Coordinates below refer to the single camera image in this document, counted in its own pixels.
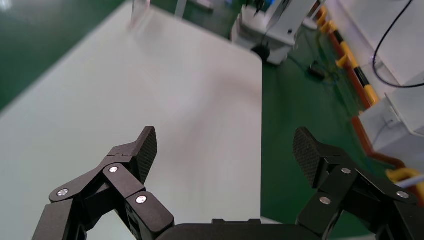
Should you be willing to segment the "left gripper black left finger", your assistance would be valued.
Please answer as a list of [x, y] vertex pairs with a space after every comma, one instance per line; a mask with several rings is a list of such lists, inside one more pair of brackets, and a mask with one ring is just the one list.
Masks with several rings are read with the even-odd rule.
[[51, 192], [33, 239], [85, 240], [111, 211], [137, 240], [157, 239], [175, 224], [145, 187], [157, 151], [153, 126], [134, 142], [113, 147], [97, 167]]

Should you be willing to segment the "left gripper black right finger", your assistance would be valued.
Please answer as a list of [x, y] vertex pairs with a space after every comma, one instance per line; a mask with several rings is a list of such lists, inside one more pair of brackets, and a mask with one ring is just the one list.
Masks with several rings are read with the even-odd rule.
[[357, 217], [378, 240], [421, 240], [424, 209], [410, 191], [360, 168], [341, 148], [315, 139], [305, 127], [295, 130], [295, 160], [316, 190], [296, 224], [326, 240], [340, 216]]

